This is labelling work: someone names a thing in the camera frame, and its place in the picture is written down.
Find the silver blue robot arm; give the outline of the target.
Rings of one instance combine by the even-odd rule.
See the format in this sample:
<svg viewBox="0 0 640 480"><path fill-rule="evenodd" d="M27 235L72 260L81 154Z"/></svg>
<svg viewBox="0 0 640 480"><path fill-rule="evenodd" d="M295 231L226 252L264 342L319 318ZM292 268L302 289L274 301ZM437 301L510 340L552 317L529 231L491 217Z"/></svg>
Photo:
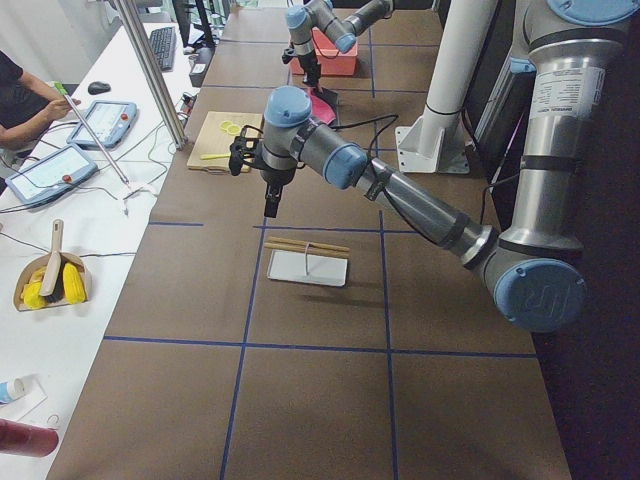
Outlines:
<svg viewBox="0 0 640 480"><path fill-rule="evenodd" d="M582 244L573 232L584 141L607 65L621 52L635 1L520 1L505 62L534 78L510 226L481 225L410 179L443 166L496 5L454 1L423 114L398 132L410 163L395 169L342 138L312 113L309 94L275 89L264 111L255 165L266 182L265 213L275 216L299 165L327 183L360 189L429 242L458 256L491 292L499 311L531 332L554 331L580 314L586 283L575 268Z"/></svg>
<svg viewBox="0 0 640 480"><path fill-rule="evenodd" d="M339 19L334 14L331 1L317 0L290 6L285 15L289 45L282 54L282 61L288 64L297 59L303 70L303 83L321 92L321 65L316 55L313 30L319 30L339 53L345 54L356 45L359 35L378 20L390 17L394 10L394 1L375 0L367 2L346 19Z"/></svg>

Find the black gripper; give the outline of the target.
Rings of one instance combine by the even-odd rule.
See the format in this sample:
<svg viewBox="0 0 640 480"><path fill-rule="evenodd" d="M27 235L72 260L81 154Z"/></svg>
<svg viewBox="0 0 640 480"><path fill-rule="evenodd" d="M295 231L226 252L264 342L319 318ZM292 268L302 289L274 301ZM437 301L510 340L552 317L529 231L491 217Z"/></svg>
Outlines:
<svg viewBox="0 0 640 480"><path fill-rule="evenodd" d="M316 93L321 93L320 63L318 62L315 48L310 47L300 50L298 52L298 61L304 73L303 84L307 88L313 87Z"/></svg>
<svg viewBox="0 0 640 480"><path fill-rule="evenodd" d="M276 165L264 163L261 166L261 176L268 184L265 191L265 217L276 217L283 187L292 182L297 171L296 162L285 162Z"/></svg>

